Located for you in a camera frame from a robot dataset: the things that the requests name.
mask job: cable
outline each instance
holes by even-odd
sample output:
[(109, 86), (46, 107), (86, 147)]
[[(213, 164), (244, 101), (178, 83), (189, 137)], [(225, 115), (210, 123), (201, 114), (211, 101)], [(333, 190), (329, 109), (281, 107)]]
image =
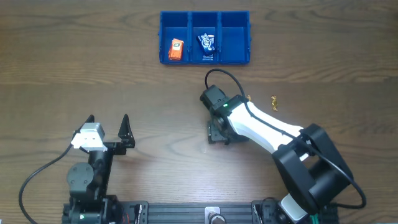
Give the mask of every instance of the cable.
[(70, 148), (72, 147), (72, 144), (69, 144), (69, 146), (67, 147), (67, 149), (65, 150), (65, 152), (63, 152), (60, 156), (58, 156), (56, 159), (54, 159), (53, 161), (49, 162), (48, 164), (40, 167), (39, 169), (37, 169), (35, 172), (33, 172), (33, 174), (31, 174), (26, 180), (25, 182), (22, 184), (21, 189), (19, 190), (19, 195), (18, 195), (18, 202), (19, 202), (19, 207), (21, 208), (21, 211), (23, 212), (23, 214), (25, 215), (25, 217), (32, 223), (32, 224), (37, 224), (37, 222), (35, 222), (35, 220), (33, 220), (32, 217), (30, 217), (30, 215), (26, 212), (24, 204), (22, 203), (22, 194), (24, 193), (24, 189), (27, 185), (27, 183), (32, 180), (32, 178), (34, 176), (36, 176), (39, 172), (43, 171), (45, 168), (51, 166), (52, 164), (54, 164), (55, 162), (59, 161), (60, 159), (62, 159), (62, 157), (64, 157), (70, 150)]
[[(211, 72), (223, 72), (227, 75), (229, 75), (237, 84), (239, 90), (241, 91), (241, 94), (243, 97), (246, 96), (246, 94), (244, 93), (243, 87), (240, 84), (240, 82), (235, 78), (234, 75), (232, 75), (231, 73), (227, 72), (226, 70), (220, 69), (220, 68), (214, 68), (211, 69), (210, 71), (207, 72), (206, 76), (205, 76), (205, 86), (206, 89), (209, 89), (209, 86), (207, 84), (207, 78), (209, 76), (209, 74)], [(262, 124), (265, 124), (266, 126), (272, 128), (275, 131), (280, 132), (283, 135), (286, 135), (288, 137), (290, 137), (291, 139), (295, 140), (296, 142), (298, 142), (299, 144), (301, 144), (301, 146), (306, 147), (310, 152), (316, 154), (320, 159), (324, 160), (326, 163), (328, 163), (330, 166), (332, 166), (334, 169), (336, 169), (340, 174), (342, 174), (344, 176), (344, 178), (353, 185), (353, 187), (355, 188), (355, 190), (359, 193), (359, 196), (361, 196), (361, 200), (362, 200), (362, 204), (361, 205), (345, 205), (345, 204), (340, 204), (340, 203), (334, 203), (334, 205), (341, 207), (341, 208), (348, 208), (348, 209), (361, 209), (364, 208), (366, 206), (366, 196), (364, 194), (364, 192), (362, 191), (361, 187), (348, 175), (346, 174), (346, 172), (344, 172), (343, 170), (341, 170), (336, 164), (334, 164), (332, 161), (330, 161), (329, 159), (327, 159), (325, 156), (323, 156), (318, 150), (314, 149), (311, 145), (308, 145), (307, 143), (303, 142), (301, 139), (291, 135), (290, 133), (287, 133), (286, 131), (279, 129), (265, 121), (263, 121), (262, 119), (258, 118), (256, 115), (253, 114), (253, 112), (249, 109), (248, 103), (247, 101), (243, 101), (244, 106), (246, 107), (246, 110), (248, 111), (248, 113), (250, 114), (250, 116), (252, 116), (254, 119), (260, 121)]]

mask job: blue tray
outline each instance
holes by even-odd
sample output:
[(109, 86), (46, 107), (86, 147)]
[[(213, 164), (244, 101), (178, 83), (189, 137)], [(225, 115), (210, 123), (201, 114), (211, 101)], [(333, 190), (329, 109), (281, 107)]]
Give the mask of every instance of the blue tray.
[[(215, 35), (213, 60), (205, 60), (197, 41), (202, 34)], [(169, 60), (172, 39), (184, 41), (181, 60)], [(250, 62), (250, 13), (160, 12), (159, 60), (163, 64), (245, 64)]]

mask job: brown wooden surface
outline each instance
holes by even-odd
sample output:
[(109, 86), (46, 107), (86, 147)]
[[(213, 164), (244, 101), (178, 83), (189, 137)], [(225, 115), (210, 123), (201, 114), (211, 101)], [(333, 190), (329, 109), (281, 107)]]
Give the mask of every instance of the brown wooden surface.
[[(161, 10), (250, 10), (247, 66), (224, 67), (255, 104), (291, 124), (323, 126), (368, 197), (341, 223), (398, 221), (398, 2), (1, 1), (0, 219), (27, 223), (25, 178), (57, 157), (90, 113), (117, 139), (124, 113), (137, 147), (115, 157), (109, 194), (149, 202), (250, 202), (283, 197), (270, 154), (253, 142), (208, 145), (198, 98), (211, 66), (159, 63)], [(229, 94), (237, 88), (214, 74)], [(279, 112), (271, 110), (277, 95)], [(80, 151), (27, 186), (39, 223), (60, 223), (66, 174)], [(352, 187), (336, 201), (359, 203)]]

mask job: gold candy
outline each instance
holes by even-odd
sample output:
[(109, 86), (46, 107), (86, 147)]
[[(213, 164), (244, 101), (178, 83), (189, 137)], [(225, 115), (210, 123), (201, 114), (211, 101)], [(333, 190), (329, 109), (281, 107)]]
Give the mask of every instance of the gold candy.
[(277, 107), (278, 107), (278, 102), (276, 102), (276, 96), (275, 96), (275, 95), (272, 95), (272, 96), (271, 96), (271, 99), (272, 99), (272, 109), (273, 109), (274, 111), (278, 111), (278, 109), (277, 109)]

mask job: empty compartment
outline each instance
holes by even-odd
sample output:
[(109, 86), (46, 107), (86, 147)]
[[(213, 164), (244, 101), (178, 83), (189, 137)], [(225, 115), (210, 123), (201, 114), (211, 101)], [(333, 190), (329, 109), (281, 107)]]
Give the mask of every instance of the empty compartment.
[[(188, 63), (188, 13), (161, 12), (160, 61), (162, 63)], [(181, 60), (169, 60), (169, 49), (172, 40), (176, 38), (184, 41)]]
[(248, 63), (249, 35), (249, 12), (222, 12), (220, 63)]
[(204, 56), (201, 44), (197, 36), (202, 34), (214, 35), (214, 47), (217, 49), (217, 12), (192, 12), (192, 51), (191, 60), (193, 63), (218, 63), (217, 53), (211, 56)]

